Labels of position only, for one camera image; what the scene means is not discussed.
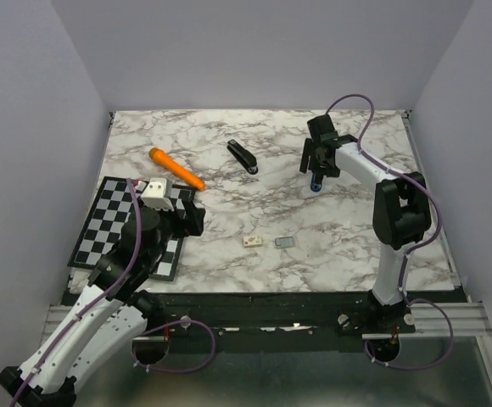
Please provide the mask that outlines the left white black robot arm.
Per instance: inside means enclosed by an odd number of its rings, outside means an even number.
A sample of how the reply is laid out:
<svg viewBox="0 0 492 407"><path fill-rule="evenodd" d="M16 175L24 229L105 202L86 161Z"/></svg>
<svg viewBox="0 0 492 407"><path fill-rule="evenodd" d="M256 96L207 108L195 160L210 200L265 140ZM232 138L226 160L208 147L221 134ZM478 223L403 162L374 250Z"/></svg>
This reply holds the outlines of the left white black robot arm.
<svg viewBox="0 0 492 407"><path fill-rule="evenodd" d="M119 240L98 260L67 316L28 360L1 371L12 405L73 405L116 351L162 327L161 303L140 286L157 270L171 239L202 235L204 209L190 200L183 207L155 209L134 200Z"/></svg>

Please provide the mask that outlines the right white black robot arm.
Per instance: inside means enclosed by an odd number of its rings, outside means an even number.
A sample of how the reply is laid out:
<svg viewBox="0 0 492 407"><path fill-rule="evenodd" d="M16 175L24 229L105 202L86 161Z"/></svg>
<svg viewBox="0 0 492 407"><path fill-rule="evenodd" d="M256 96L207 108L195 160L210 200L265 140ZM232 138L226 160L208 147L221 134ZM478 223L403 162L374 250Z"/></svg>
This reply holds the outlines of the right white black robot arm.
<svg viewBox="0 0 492 407"><path fill-rule="evenodd" d="M425 180L419 172L400 174L369 155L355 137L340 136L328 114L309 120L307 126L310 136L305 140L299 171L311 173L311 191L319 192L324 179L337 178L344 171L373 192L372 227L381 243L372 289L378 304L368 307L364 315L371 330L384 332L395 323L390 306L403 301L406 257L432 225L428 197L422 191Z"/></svg>

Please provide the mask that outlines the blue stapler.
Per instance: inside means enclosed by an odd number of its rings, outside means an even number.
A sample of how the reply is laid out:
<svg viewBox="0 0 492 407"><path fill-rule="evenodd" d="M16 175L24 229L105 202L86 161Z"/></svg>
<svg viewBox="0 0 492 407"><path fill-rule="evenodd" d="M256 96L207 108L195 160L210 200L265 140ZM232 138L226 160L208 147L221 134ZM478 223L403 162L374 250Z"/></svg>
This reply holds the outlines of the blue stapler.
<svg viewBox="0 0 492 407"><path fill-rule="evenodd" d="M324 174L322 172L311 172L310 189L312 192L320 192L322 189Z"/></svg>

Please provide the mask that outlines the white staple box sleeve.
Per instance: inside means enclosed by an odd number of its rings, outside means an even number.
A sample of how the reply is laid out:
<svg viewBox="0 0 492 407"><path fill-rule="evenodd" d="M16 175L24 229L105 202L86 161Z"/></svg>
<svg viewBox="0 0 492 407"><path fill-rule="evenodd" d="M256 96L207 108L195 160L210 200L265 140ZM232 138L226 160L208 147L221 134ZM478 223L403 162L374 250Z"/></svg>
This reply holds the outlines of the white staple box sleeve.
<svg viewBox="0 0 492 407"><path fill-rule="evenodd" d="M262 237L260 235L251 235L243 237L243 245L245 248L259 247L263 244Z"/></svg>

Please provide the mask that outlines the staple tray with staples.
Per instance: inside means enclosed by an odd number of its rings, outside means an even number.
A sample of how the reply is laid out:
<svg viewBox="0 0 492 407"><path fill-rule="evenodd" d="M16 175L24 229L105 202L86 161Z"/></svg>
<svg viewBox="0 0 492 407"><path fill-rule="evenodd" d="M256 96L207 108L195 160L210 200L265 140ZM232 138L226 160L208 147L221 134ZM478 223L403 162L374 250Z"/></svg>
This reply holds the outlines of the staple tray with staples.
<svg viewBox="0 0 492 407"><path fill-rule="evenodd" d="M292 248L295 246L293 237L277 237L274 240L275 247L280 249Z"/></svg>

